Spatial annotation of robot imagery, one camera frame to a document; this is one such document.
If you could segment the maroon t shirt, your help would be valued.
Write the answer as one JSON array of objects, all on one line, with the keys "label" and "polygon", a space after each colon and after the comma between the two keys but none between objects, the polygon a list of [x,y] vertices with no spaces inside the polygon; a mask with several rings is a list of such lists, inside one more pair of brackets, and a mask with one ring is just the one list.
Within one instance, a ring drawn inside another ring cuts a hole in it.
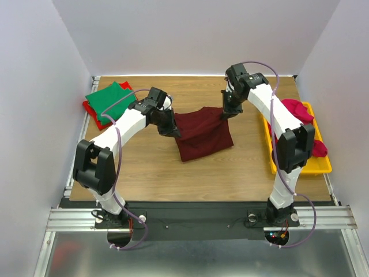
[{"label": "maroon t shirt", "polygon": [[198,111],[175,114],[181,137],[176,138],[182,162],[203,158],[231,148],[234,143],[223,109],[203,107]]}]

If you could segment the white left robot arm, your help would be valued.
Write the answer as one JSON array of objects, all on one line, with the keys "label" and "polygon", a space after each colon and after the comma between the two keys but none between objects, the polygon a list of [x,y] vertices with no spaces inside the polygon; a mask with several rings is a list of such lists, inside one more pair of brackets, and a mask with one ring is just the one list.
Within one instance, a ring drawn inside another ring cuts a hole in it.
[{"label": "white left robot arm", "polygon": [[111,120],[112,125],[92,140],[81,140],[76,147],[73,179],[88,189],[101,206],[93,212],[99,223],[123,227],[132,215],[116,190],[122,165],[122,148],[148,125],[157,126],[159,135],[180,137],[172,109],[172,97],[152,87],[147,97],[130,103],[122,116]]}]

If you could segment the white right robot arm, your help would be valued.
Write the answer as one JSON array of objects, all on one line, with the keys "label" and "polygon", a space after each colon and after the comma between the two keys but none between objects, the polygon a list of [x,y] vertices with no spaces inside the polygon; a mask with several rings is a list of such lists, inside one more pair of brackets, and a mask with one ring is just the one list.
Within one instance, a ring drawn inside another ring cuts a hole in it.
[{"label": "white right robot arm", "polygon": [[272,159],[276,165],[273,190],[268,198],[265,218],[278,225],[293,214],[293,202],[299,175],[312,156],[315,129],[297,119],[277,97],[278,86],[272,87],[262,73],[250,74],[244,63],[225,71],[227,87],[223,94],[223,119],[242,113],[242,104],[251,103],[270,125]]}]

